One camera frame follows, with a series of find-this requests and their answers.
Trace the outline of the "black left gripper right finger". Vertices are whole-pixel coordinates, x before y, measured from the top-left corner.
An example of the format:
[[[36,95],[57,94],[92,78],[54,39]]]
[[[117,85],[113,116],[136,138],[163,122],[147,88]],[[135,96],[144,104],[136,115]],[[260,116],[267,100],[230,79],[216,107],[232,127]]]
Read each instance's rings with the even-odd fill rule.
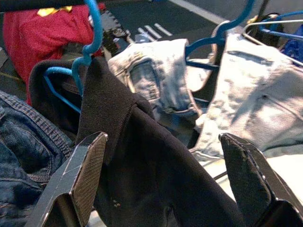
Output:
[[[303,206],[263,153],[245,139],[221,133],[230,186],[249,227],[301,227]]]

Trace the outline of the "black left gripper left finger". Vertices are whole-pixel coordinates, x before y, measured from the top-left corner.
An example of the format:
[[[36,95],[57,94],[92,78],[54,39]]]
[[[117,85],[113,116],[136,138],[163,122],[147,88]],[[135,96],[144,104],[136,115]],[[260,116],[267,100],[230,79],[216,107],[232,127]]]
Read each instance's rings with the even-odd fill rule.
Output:
[[[108,135],[85,137],[52,175],[27,227],[84,227],[98,189]]]

